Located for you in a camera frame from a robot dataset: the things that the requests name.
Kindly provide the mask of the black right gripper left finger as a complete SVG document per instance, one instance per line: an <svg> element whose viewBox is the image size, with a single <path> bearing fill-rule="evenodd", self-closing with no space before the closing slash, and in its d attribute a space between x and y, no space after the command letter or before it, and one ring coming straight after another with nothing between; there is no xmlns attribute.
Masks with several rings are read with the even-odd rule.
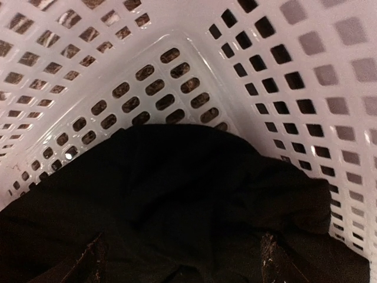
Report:
<svg viewBox="0 0 377 283"><path fill-rule="evenodd" d="M106 282L106 240L99 233L78 255L38 276L38 282Z"/></svg>

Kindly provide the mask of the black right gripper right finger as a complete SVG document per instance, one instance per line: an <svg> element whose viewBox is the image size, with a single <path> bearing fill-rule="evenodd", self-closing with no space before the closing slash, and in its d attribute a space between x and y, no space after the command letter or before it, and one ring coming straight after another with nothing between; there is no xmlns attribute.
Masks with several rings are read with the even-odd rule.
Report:
<svg viewBox="0 0 377 283"><path fill-rule="evenodd" d="M278 244L274 234L265 233L260 244L263 283L310 282Z"/></svg>

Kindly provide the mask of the black garment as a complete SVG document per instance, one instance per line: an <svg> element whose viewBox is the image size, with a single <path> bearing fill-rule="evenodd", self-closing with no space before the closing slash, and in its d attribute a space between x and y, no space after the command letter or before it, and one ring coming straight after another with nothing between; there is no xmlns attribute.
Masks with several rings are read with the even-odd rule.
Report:
<svg viewBox="0 0 377 283"><path fill-rule="evenodd" d="M121 129L1 212L1 281L106 240L106 282L262 282L269 232L310 282L369 282L329 235L330 186L199 125Z"/></svg>

